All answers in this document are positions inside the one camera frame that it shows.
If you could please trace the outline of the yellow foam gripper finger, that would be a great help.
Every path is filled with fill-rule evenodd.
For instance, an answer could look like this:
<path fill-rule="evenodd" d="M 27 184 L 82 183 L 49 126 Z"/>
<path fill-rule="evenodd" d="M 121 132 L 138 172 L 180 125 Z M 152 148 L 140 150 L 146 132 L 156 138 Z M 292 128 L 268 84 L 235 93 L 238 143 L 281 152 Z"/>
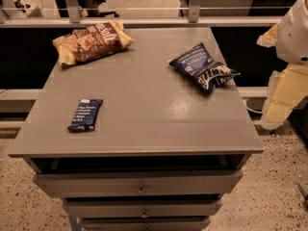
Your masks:
<path fill-rule="evenodd" d="M 262 109 L 261 126 L 267 130 L 283 125 L 293 109 L 308 95 L 308 65 L 288 64 L 269 77 L 268 96 Z"/>
<path fill-rule="evenodd" d="M 257 39 L 257 44 L 263 47 L 273 47 L 277 40 L 278 24 L 273 25 Z"/>

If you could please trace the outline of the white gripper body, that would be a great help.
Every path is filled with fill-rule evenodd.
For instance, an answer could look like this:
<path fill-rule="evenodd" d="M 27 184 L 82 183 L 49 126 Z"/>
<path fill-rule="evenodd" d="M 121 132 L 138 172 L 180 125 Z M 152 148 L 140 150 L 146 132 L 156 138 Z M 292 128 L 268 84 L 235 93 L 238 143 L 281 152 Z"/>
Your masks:
<path fill-rule="evenodd" d="M 308 64 L 308 0 L 296 0 L 277 29 L 276 55 L 289 64 Z"/>

